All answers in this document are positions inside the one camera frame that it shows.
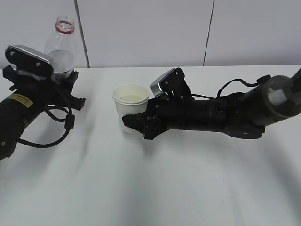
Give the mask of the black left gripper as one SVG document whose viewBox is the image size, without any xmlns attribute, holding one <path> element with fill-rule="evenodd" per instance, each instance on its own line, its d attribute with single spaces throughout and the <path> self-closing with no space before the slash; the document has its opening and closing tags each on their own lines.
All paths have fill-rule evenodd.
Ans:
<svg viewBox="0 0 301 226">
<path fill-rule="evenodd" d="M 70 76 L 61 79 L 59 84 L 47 79 L 38 81 L 30 76 L 19 75 L 11 66 L 5 67 L 2 74 L 5 79 L 13 83 L 9 90 L 27 97 L 32 102 L 41 98 L 46 104 L 71 107 L 79 111 L 84 107 L 85 99 L 71 94 L 78 78 L 77 71 L 72 71 Z"/>
</svg>

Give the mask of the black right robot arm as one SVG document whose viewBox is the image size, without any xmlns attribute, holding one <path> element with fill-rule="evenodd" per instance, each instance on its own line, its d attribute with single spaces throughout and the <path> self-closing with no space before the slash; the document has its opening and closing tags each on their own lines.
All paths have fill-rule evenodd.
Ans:
<svg viewBox="0 0 301 226">
<path fill-rule="evenodd" d="M 126 127 L 147 140 L 170 130 L 220 132 L 240 139 L 259 139 L 268 125 L 301 112 L 301 73 L 260 77 L 245 82 L 247 93 L 216 97 L 192 94 L 181 68 L 173 68 L 151 85 L 154 98 L 141 113 L 122 117 Z"/>
</svg>

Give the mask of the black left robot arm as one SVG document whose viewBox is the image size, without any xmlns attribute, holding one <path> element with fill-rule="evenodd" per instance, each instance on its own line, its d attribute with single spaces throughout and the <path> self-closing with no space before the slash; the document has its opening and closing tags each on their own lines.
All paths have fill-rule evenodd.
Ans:
<svg viewBox="0 0 301 226">
<path fill-rule="evenodd" d="M 84 98 L 71 94 L 79 73 L 73 71 L 60 84 L 50 79 L 38 81 L 20 75 L 11 66 L 5 67 L 2 73 L 13 86 L 10 87 L 12 94 L 0 103 L 0 158 L 10 157 L 17 143 L 35 148 L 50 148 L 61 143 L 74 127 L 75 115 L 72 111 L 80 111 L 85 104 Z M 42 112 L 64 123 L 66 131 L 62 137 L 49 144 L 36 144 L 21 139 L 24 130 Z"/>
</svg>

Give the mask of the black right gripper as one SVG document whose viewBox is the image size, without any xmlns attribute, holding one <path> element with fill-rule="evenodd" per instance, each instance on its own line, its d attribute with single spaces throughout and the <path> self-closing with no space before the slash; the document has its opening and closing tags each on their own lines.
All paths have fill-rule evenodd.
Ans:
<svg viewBox="0 0 301 226">
<path fill-rule="evenodd" d="M 141 133 L 144 139 L 153 140 L 170 129 L 187 130 L 188 106 L 193 101 L 193 97 L 156 97 L 149 100 L 146 112 L 127 114 L 122 121 L 126 127 Z"/>
</svg>

